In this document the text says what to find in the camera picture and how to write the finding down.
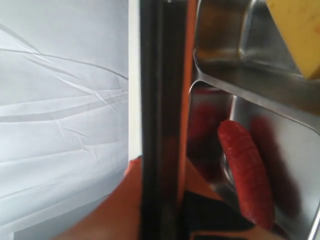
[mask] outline stainless steel container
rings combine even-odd
[[[275,222],[291,240],[320,239],[320,81],[303,79],[264,0],[200,1],[195,37],[190,110],[206,102],[250,130],[272,184]],[[192,161],[210,166],[212,189],[238,209],[217,135],[204,145]]]

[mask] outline stainless steel tray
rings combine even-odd
[[[268,168],[277,225],[291,240],[320,239],[320,82],[300,75],[265,1],[200,1],[194,61],[190,110],[210,103],[249,129]],[[238,209],[217,136],[205,146],[193,162],[210,165],[212,188]]]

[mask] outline cheese block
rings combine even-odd
[[[320,79],[320,0],[266,0],[302,75]]]

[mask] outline yellow sponge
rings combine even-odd
[[[266,0],[291,56],[306,79],[320,79],[320,0]]]

